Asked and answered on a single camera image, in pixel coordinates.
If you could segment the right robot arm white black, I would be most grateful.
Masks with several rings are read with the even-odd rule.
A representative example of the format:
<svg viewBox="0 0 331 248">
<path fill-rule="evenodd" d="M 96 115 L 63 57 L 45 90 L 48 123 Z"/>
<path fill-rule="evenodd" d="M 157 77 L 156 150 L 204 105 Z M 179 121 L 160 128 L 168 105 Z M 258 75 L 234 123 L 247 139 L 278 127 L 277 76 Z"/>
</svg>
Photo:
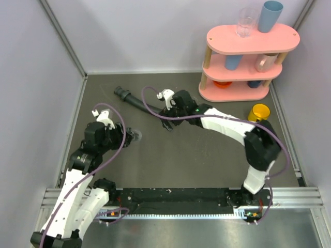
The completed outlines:
<svg viewBox="0 0 331 248">
<path fill-rule="evenodd" d="M 157 98 L 166 105 L 160 115 L 172 118 L 171 122 L 175 126 L 183 122 L 180 117 L 201 115 L 187 121 L 191 125 L 221 133 L 243 145 L 249 168 L 242 185 L 241 197 L 249 205 L 258 201 L 265 179 L 281 152 L 275 139 L 251 122 L 241 122 L 208 104 L 198 105 L 186 90 L 174 92 L 164 89 L 157 93 Z"/>
</svg>

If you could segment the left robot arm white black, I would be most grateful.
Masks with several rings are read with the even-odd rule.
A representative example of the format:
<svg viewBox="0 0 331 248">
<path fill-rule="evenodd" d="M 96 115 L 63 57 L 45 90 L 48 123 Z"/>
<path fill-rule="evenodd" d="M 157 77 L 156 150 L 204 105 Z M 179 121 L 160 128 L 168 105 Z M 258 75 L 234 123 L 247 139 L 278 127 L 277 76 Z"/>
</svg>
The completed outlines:
<svg viewBox="0 0 331 248">
<path fill-rule="evenodd" d="M 70 156 L 65 182 L 54 209 L 40 231 L 33 232 L 33 247 L 81 247 L 84 235 L 101 208 L 117 200 L 116 184 L 98 179 L 85 202 L 85 190 L 101 168 L 103 155 L 120 151 L 139 140 L 140 133 L 121 123 L 91 122 L 80 147 Z"/>
</svg>

